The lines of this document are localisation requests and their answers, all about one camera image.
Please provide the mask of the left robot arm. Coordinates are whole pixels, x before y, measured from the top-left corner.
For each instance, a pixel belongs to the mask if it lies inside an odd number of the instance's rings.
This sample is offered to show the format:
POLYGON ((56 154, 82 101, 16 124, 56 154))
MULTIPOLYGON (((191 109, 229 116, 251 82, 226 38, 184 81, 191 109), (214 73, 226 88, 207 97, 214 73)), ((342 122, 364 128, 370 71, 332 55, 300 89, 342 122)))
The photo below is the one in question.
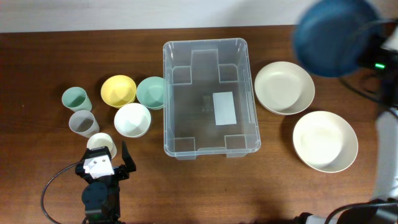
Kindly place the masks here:
POLYGON ((124 164, 114 167, 111 154, 106 146, 87 149, 77 163, 75 174, 84 179, 88 186, 81 195, 85 205, 84 223, 120 223, 119 182, 129 178, 136 171, 126 143, 121 142, 124 164))

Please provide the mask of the cream white cup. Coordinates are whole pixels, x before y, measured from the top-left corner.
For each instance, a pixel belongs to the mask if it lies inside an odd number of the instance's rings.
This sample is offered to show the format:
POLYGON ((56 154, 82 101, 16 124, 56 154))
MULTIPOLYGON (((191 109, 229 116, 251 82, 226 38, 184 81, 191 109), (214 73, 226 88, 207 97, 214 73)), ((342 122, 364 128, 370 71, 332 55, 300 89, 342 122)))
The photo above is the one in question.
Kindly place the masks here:
POLYGON ((96 133, 89 138, 86 144, 86 147, 90 150, 103 146, 109 149, 111 158, 114 159, 117 154, 117 147, 110 135, 106 133, 96 133))

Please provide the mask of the cream white plate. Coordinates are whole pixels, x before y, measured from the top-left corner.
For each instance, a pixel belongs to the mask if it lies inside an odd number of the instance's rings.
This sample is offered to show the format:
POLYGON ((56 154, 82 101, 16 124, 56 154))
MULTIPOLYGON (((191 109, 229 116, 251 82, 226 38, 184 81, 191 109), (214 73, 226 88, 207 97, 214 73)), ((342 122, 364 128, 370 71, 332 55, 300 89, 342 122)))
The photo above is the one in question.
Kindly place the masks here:
POLYGON ((294 127, 292 142, 302 162, 325 173, 346 170, 358 155, 354 129, 341 116, 328 111, 302 116, 294 127))

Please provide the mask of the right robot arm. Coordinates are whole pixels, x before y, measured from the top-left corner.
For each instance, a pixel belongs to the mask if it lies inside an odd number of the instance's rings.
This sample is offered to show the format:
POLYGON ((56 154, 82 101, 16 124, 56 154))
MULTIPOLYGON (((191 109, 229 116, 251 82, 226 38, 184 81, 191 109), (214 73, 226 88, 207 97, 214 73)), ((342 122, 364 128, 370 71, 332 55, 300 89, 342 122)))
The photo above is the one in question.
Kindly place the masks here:
POLYGON ((397 223, 397 32, 376 39, 359 61, 380 72, 377 181, 374 198, 345 205, 326 218, 301 213, 293 223, 397 223))

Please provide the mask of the dark blue plate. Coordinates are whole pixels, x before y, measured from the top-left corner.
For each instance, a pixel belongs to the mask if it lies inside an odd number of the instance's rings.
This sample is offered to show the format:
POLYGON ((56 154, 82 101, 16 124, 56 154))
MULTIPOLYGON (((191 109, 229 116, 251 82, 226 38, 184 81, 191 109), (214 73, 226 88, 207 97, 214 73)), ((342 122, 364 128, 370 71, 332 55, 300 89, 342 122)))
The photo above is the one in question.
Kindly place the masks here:
POLYGON ((359 68, 357 59, 381 28, 375 7, 360 0, 323 0, 301 18, 293 48, 304 69, 322 77, 341 77, 359 68))

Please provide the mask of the beige plate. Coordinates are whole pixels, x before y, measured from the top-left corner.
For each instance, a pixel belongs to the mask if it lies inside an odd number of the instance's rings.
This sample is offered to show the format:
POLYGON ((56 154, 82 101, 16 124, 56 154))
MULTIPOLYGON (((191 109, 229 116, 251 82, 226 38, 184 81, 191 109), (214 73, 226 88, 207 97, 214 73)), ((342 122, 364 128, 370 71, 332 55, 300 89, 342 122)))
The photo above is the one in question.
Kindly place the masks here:
POLYGON ((307 109, 315 97, 309 73, 292 62, 272 62, 258 72, 254 90, 260 104, 274 114, 292 115, 307 109))

